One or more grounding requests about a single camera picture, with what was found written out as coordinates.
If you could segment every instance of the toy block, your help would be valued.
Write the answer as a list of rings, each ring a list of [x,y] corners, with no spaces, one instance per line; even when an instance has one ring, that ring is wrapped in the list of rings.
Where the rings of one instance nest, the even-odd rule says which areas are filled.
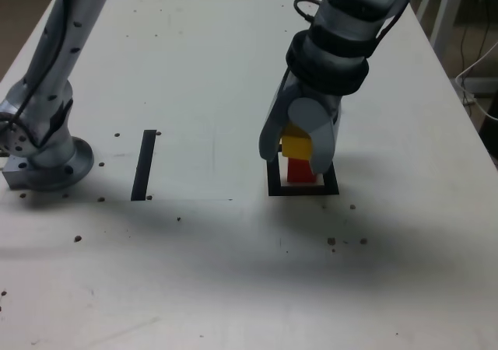
[[[313,152],[310,136],[296,125],[289,123],[282,134],[282,155],[308,161]]]
[[[305,159],[289,158],[287,166],[287,182],[289,183],[316,183],[317,176],[311,171],[309,161]]]

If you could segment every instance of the black band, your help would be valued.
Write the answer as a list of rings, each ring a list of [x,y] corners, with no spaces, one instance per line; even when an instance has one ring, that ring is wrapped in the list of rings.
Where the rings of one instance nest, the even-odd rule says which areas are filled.
[[[368,74],[366,59],[350,72],[339,72],[318,65],[303,55],[302,48],[307,33],[308,30],[297,33],[290,44],[286,55],[290,71],[301,82],[327,95],[345,96],[356,92]]]
[[[368,41],[352,41],[339,37],[319,25],[311,25],[310,39],[317,47],[339,57],[370,57],[377,48],[377,38]]]

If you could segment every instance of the black cable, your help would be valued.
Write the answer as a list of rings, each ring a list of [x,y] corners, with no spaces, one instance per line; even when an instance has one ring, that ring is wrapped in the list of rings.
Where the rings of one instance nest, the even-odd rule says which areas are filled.
[[[479,52],[477,54],[477,57],[476,57],[474,63],[476,63],[481,58],[482,50],[484,49],[484,44],[486,43],[486,39],[488,37],[489,28],[491,27],[491,15],[489,13],[489,0],[484,0],[484,6],[485,6],[485,9],[486,9],[486,29],[484,30],[484,36],[482,38],[481,47],[479,48]],[[464,71],[466,69],[466,67],[465,67],[465,56],[464,56],[464,53],[463,53],[463,44],[464,44],[464,40],[465,40],[465,34],[467,33],[467,29],[468,29],[468,24],[467,24],[467,26],[465,26],[464,35],[461,38],[461,43],[460,43],[460,55],[461,55],[461,62],[462,62],[462,71]],[[461,77],[461,86],[464,89],[465,89],[465,80],[472,74],[473,71],[474,71],[474,68],[471,68],[466,74],[464,74]],[[462,102],[464,104],[464,107],[468,108],[468,112],[469,112],[468,116],[471,117],[472,116],[472,109],[471,109],[471,106],[470,106],[470,102],[468,101],[467,93],[466,92],[464,92],[464,96],[463,96]]]
[[[298,6],[298,4],[300,2],[311,2],[312,4],[320,5],[321,1],[320,0],[294,0],[294,9],[296,10],[296,12],[301,17],[303,17],[306,21],[308,21],[309,23],[313,23],[314,16],[312,16],[311,14],[306,14],[305,12],[303,12],[301,10],[301,8]],[[379,45],[379,43],[381,42],[381,40],[385,38],[385,36],[389,33],[389,31],[391,31],[391,29],[393,28],[393,26],[399,21],[399,19],[402,17],[403,12],[405,11],[405,9],[409,5],[409,3],[410,3],[410,0],[407,0],[406,3],[405,3],[405,6],[403,7],[403,9],[401,9],[399,11],[399,13],[396,16],[394,16],[394,18],[389,22],[389,24],[386,26],[386,28],[381,31],[381,33],[377,37],[377,44],[376,44],[376,46]]]
[[[465,55],[464,55],[464,42],[465,42],[465,37],[467,36],[467,30],[468,30],[468,24],[464,28],[464,33],[461,36],[461,42],[460,42],[460,57],[461,57],[461,70],[464,71],[466,69],[465,67]],[[465,89],[465,78],[461,78],[461,86],[463,89]],[[467,93],[464,92],[463,99],[461,101],[464,107],[468,108],[468,116],[472,116],[472,108],[470,106],[470,103],[468,102],[467,99]]]
[[[297,14],[299,14],[301,17],[303,17],[306,21],[309,23],[313,23],[314,17],[311,14],[306,14],[301,10],[301,8],[298,6],[300,2],[310,2],[312,4],[320,5],[321,1],[320,0],[294,0],[294,9],[296,10]]]
[[[5,131],[7,131],[9,128],[11,128],[12,125],[17,122],[17,120],[19,119],[20,115],[26,109],[26,107],[30,103],[31,99],[33,98],[34,94],[36,93],[36,91],[40,87],[41,83],[47,77],[47,74],[54,67],[55,62],[57,61],[57,59],[59,57],[59,54],[61,53],[62,45],[65,42],[66,33],[68,31],[68,13],[69,13],[69,6],[70,6],[69,0],[62,0],[62,5],[63,5],[63,9],[64,9],[64,11],[63,11],[63,20],[64,20],[64,22],[62,23],[62,34],[61,34],[61,38],[60,38],[60,40],[58,42],[57,49],[56,49],[56,51],[54,53],[54,57],[52,58],[52,60],[50,61],[50,63],[48,64],[47,68],[44,70],[44,72],[42,73],[42,75],[40,76],[40,78],[38,79],[38,81],[34,84],[34,86],[26,94],[26,98],[24,99],[23,103],[21,104],[21,106],[19,107],[19,109],[16,111],[16,113],[14,114],[14,116],[12,118],[10,118],[8,124],[0,131],[0,135],[3,134]],[[35,147],[40,148],[40,146],[37,146],[37,143],[35,142],[33,136],[31,136],[31,134],[28,131],[26,131],[26,134],[28,135],[31,143],[33,145],[35,145]]]

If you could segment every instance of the gray floor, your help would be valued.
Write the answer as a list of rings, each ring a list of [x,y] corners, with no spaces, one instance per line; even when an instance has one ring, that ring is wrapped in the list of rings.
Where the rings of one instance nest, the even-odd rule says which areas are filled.
[[[35,24],[40,19],[50,0],[0,0],[0,32],[9,33],[0,35],[0,79],[16,58],[27,37],[31,34]],[[428,35],[436,18],[440,0],[432,0],[422,21],[422,27]],[[417,8],[419,0],[414,0],[412,6]],[[482,19],[483,7],[476,5],[475,0],[464,0],[459,16],[471,10],[478,22],[470,22],[465,39],[464,53],[467,66],[475,61],[482,43],[486,23]],[[459,23],[453,32],[453,37],[443,60],[443,67],[448,76],[455,77],[462,70],[460,44],[464,32],[464,23]],[[498,40],[498,25],[492,24],[486,39],[486,48]],[[498,51],[494,51],[482,64],[475,68],[475,76],[498,76]],[[489,100],[482,103],[487,107]],[[472,107],[472,121],[478,128],[484,116],[476,107]]]

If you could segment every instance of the red block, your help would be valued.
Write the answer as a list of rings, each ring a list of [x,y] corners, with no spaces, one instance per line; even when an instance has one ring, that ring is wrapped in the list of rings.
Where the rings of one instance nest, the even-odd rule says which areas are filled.
[[[307,159],[289,158],[289,165],[287,166],[287,182],[316,183],[317,176],[311,172],[310,162]]]

